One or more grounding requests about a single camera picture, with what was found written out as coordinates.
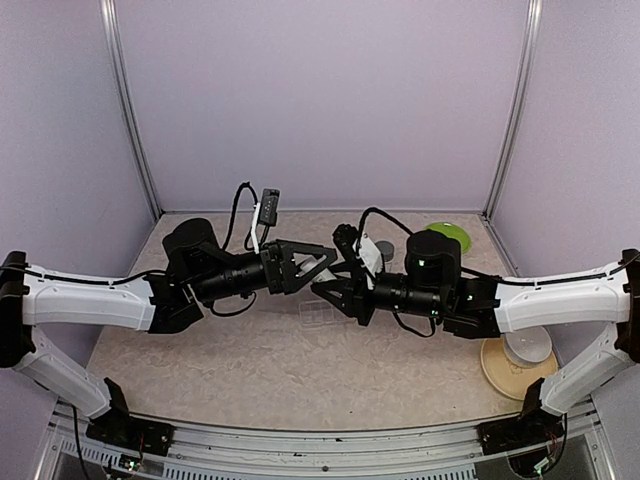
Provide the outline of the clear plastic pill organizer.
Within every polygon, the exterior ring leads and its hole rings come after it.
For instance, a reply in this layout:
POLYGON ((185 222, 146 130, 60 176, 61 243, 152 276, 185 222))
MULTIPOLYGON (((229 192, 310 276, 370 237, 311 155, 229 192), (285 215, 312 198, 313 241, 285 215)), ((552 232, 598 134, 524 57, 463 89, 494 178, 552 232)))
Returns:
POLYGON ((345 321, 345 316, 325 300, 302 302, 298 311, 300 323, 307 329, 335 326, 345 321))

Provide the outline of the white bottle cap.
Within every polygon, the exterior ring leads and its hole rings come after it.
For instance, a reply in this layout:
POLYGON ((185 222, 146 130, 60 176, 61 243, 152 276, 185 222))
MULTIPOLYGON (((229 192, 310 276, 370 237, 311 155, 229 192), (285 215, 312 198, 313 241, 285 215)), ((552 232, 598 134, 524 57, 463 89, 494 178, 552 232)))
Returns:
POLYGON ((325 256, 320 256, 318 258, 314 256, 308 256, 305 258, 299 265, 299 275, 309 274, 312 276, 319 275, 322 271, 326 269, 324 265, 325 256))

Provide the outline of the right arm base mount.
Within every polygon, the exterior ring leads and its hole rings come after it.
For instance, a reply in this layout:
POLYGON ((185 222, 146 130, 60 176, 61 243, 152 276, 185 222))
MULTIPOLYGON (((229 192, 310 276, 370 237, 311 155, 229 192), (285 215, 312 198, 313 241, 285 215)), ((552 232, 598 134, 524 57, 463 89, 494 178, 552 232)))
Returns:
POLYGON ((525 404, 518 415, 483 422, 476 430, 483 454, 492 455, 562 437, 566 427, 563 415, 544 411, 537 401, 525 404))

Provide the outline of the small white-capped pill bottle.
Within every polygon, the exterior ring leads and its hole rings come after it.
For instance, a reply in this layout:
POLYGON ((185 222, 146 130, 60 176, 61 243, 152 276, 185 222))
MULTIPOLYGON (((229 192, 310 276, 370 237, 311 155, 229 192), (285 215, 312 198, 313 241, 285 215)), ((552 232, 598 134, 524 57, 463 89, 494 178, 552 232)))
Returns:
POLYGON ((328 282, 336 279, 337 277, 329 269, 324 269, 314 277, 312 282, 324 283, 324 282, 328 282))

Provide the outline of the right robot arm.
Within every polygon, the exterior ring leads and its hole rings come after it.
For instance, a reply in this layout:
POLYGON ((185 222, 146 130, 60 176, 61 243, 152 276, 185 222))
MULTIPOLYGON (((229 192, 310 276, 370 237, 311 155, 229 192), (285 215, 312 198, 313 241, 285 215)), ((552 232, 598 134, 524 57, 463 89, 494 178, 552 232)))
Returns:
POLYGON ((639 252, 573 274, 529 280, 466 269, 461 245, 433 230, 406 241, 404 272, 384 268, 377 246, 348 224, 334 233, 342 262, 304 262, 312 291, 361 326, 376 310, 425 317, 432 327, 467 339, 497 338, 532 327, 603 322, 600 337, 557 373, 528 387, 511 426, 523 444, 546 432, 579 400, 639 361, 639 252))

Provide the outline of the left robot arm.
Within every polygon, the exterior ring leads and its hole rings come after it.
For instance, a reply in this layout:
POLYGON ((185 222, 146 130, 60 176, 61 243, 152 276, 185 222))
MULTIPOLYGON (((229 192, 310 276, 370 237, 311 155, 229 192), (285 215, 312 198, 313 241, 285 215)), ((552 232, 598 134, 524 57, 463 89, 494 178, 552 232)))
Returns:
POLYGON ((176 334, 212 310, 216 301, 296 293, 337 258, 333 248, 275 240, 256 251, 223 249, 204 218, 181 223, 162 241, 165 270, 130 278, 65 277, 30 266, 13 251, 1 264, 1 365, 67 400, 121 445, 140 434, 121 388, 98 378, 53 345, 41 325, 115 326, 176 334))

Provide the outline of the orange grey-capped pill bottle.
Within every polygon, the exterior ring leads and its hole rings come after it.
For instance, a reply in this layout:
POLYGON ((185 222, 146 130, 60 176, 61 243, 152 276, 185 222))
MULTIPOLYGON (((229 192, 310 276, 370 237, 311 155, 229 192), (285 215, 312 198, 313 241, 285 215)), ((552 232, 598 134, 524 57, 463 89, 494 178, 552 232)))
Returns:
POLYGON ((395 257, 395 246, 393 243, 387 240, 379 240, 375 242, 377 249, 379 250, 384 263, 390 263, 395 257))

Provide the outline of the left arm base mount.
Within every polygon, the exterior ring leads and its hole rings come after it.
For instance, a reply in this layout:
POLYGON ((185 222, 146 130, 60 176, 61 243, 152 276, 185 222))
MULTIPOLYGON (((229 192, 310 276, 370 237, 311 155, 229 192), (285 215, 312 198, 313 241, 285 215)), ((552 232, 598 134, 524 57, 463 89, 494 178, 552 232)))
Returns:
POLYGON ((165 457, 173 439, 171 424, 131 416, 116 409, 89 421, 86 436, 108 445, 165 457))

